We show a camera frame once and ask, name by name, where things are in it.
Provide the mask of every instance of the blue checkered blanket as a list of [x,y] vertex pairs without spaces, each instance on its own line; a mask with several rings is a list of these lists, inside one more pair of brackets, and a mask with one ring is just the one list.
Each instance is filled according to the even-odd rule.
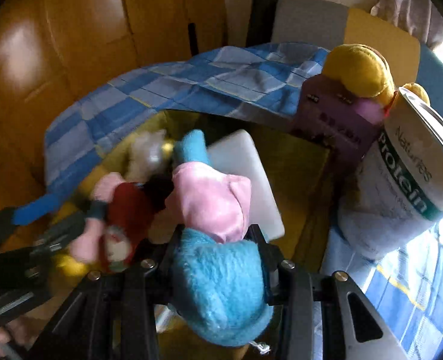
[[[443,219],[379,262],[360,256],[332,228],[321,272],[330,275],[338,269],[348,272],[363,290],[408,358],[431,360],[443,349]],[[315,348],[320,354],[318,305],[315,316]]]
[[[259,121],[274,113],[291,116],[301,84],[321,72],[327,54],[306,43],[227,46],[122,74],[67,108],[47,129],[48,192],[66,200],[116,144],[163,109]],[[268,110],[265,116],[260,109]]]
[[[327,53],[305,43],[228,46],[112,79],[69,107],[46,131],[48,196],[66,200],[117,143],[164,109],[286,128],[301,84],[320,73]],[[322,271],[340,269],[365,291],[410,358],[428,360],[443,347],[443,220],[379,263],[357,255],[333,229]],[[316,338],[319,317],[316,312]],[[319,339],[315,358],[321,359]]]

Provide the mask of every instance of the protein powder container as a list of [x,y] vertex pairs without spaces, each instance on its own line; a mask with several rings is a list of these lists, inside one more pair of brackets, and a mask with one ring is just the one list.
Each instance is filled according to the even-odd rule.
[[443,119],[405,88],[358,166],[338,224],[354,249],[379,259],[443,217]]

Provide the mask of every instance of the white plush toy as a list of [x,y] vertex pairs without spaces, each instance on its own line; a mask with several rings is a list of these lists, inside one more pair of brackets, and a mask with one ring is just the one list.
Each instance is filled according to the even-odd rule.
[[143,131],[131,145],[130,163],[126,181],[146,183],[156,173],[162,173],[167,166],[163,155],[166,130]]

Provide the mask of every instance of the fuzzy blue fabric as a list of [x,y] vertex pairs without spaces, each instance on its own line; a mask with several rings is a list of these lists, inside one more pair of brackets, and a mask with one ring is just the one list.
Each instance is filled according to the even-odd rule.
[[174,148],[174,157],[176,165],[198,161],[211,166],[203,131],[191,130],[180,142],[177,142]]
[[239,347],[268,326],[258,247],[242,240],[219,244],[186,228],[175,251],[173,305],[189,327],[213,344]]

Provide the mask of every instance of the pink velvet fabric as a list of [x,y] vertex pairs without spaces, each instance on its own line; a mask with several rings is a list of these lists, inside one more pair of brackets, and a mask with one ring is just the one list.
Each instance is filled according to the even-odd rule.
[[119,173],[108,173],[96,183],[91,192],[91,200],[100,200],[101,202],[111,203],[116,187],[124,182],[125,180]]
[[248,230],[251,181],[226,175],[202,162],[187,162],[173,172],[174,190],[166,207],[186,227],[216,242],[236,242]]
[[[117,186],[125,180],[119,173],[109,173],[96,183],[91,192],[92,200],[111,203]],[[87,218],[83,234],[69,245],[70,255],[80,263],[94,263],[98,260],[99,241],[105,229],[105,222],[101,219]]]
[[101,219],[85,219],[85,230],[70,245],[70,255],[79,263],[90,264],[98,260],[98,241],[103,235],[105,222]]

